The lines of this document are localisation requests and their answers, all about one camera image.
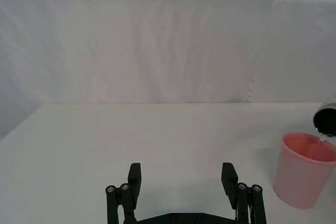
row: pink plastic cup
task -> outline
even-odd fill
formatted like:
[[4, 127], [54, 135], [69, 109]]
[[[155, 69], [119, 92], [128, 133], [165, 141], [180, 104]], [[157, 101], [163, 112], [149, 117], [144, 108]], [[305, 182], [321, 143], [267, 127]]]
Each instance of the pink plastic cup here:
[[282, 138], [274, 191], [294, 207], [311, 208], [336, 166], [336, 147], [319, 144], [318, 137], [304, 133]]

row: can opening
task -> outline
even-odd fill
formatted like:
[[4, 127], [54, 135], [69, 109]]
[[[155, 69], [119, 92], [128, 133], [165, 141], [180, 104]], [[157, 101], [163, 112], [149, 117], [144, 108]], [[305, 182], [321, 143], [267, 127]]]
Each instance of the can opening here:
[[314, 115], [314, 126], [323, 135], [336, 136], [336, 110], [322, 109]]

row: white cloth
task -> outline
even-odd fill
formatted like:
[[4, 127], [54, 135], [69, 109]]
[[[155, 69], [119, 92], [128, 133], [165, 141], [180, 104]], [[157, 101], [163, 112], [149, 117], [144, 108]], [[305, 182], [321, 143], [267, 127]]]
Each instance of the white cloth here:
[[0, 135], [41, 104], [321, 101], [336, 0], [0, 0]]

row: metal can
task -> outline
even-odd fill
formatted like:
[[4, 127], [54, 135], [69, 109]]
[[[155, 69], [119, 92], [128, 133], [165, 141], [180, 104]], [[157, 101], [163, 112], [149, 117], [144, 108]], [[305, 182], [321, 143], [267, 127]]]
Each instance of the metal can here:
[[336, 95], [321, 104], [313, 117], [313, 123], [320, 134], [336, 137]]

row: white table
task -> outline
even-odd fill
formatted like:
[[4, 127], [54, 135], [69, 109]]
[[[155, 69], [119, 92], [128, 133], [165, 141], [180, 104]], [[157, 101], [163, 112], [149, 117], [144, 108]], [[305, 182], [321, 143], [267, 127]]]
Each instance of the white table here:
[[127, 182], [132, 162], [142, 165], [138, 220], [168, 212], [233, 218], [220, 181], [222, 162], [232, 162], [240, 182], [264, 188], [269, 224], [335, 223], [335, 173], [309, 210], [282, 202], [271, 184], [281, 135], [316, 134], [318, 106], [44, 106], [0, 143], [0, 222], [106, 224], [104, 189]]

